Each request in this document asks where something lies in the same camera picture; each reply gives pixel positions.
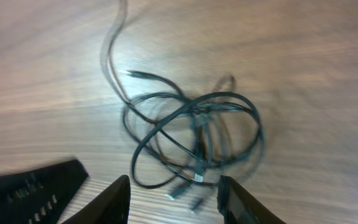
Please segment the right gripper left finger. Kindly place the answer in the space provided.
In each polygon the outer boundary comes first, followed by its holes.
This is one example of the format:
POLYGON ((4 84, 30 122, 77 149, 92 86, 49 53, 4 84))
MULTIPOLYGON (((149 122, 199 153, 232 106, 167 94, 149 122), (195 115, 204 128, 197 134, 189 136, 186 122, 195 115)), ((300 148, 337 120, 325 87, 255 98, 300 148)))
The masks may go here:
POLYGON ((122 175, 63 224, 127 224, 130 202, 130 178, 122 175))

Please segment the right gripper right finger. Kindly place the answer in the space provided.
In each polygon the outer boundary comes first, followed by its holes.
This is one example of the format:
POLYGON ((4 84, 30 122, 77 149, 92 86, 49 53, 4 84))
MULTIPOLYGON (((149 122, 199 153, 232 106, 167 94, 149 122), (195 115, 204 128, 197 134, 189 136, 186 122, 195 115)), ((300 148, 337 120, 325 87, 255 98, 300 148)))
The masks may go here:
POLYGON ((285 224, 229 176, 220 176, 217 202, 224 224, 285 224))

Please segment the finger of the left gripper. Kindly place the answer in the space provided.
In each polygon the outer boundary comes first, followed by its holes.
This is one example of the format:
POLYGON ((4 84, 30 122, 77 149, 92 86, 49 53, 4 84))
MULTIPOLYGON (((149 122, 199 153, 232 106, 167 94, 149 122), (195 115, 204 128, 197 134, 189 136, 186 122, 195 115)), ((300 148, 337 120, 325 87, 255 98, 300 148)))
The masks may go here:
POLYGON ((57 223, 87 178, 77 159, 0 176, 0 223, 57 223))

